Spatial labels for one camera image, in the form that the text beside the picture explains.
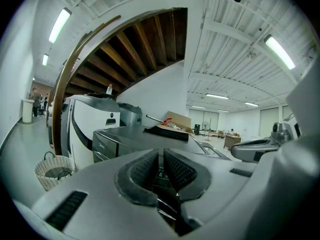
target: exposed wooden ceiling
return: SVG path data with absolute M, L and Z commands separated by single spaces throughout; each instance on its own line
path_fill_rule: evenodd
M 65 96 L 106 92 L 118 95 L 185 57 L 186 8 L 173 9 L 124 27 L 90 54 L 70 78 Z

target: wicker basket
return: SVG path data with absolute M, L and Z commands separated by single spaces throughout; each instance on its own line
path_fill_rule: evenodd
M 47 153 L 51 153 L 54 157 L 46 159 Z M 61 181 L 70 177 L 75 172 L 75 163 L 72 159 L 57 155 L 48 151 L 45 153 L 43 160 L 39 161 L 35 168 L 34 173 L 46 191 L 49 191 Z

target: white machine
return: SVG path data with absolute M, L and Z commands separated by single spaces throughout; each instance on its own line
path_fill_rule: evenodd
M 120 126 L 120 108 L 108 98 L 90 95 L 73 95 L 62 108 L 62 155 L 74 159 L 77 170 L 94 163 L 92 156 L 93 133 L 97 129 Z
M 284 143 L 297 140 L 301 135 L 300 128 L 293 113 L 282 122 L 275 122 L 270 137 L 244 141 L 232 146 L 231 154 L 243 162 L 258 163 L 261 157 L 277 151 Z

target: white wall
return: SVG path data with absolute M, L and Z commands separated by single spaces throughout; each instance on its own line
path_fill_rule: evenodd
M 180 61 L 154 73 L 120 94 L 116 101 L 129 103 L 142 109 L 142 124 L 155 126 L 156 121 L 146 117 L 164 120 L 165 114 L 172 111 L 186 113 L 187 79 L 184 62 Z
M 8 25 L 0 43 L 0 146 L 22 116 L 34 76 L 32 48 L 38 0 L 25 0 Z
M 249 141 L 258 138 L 260 126 L 260 109 L 228 113 L 224 124 L 224 130 L 240 134 L 241 141 Z
M 262 138 L 259 136 L 260 129 L 260 110 L 279 108 L 278 121 L 282 121 L 282 106 L 286 104 L 280 104 L 277 106 L 268 106 L 257 109 L 251 109 L 233 113 L 219 113 L 218 130 L 231 131 L 240 134 L 241 141 L 251 141 Z
M 227 112 L 219 112 L 217 131 L 228 131 L 228 129 L 226 129 L 228 114 Z

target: white trash bin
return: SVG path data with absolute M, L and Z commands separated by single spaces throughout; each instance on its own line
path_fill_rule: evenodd
M 22 122 L 31 123 L 32 121 L 32 107 L 34 105 L 34 100 L 32 99 L 22 99 L 23 108 L 22 108 Z

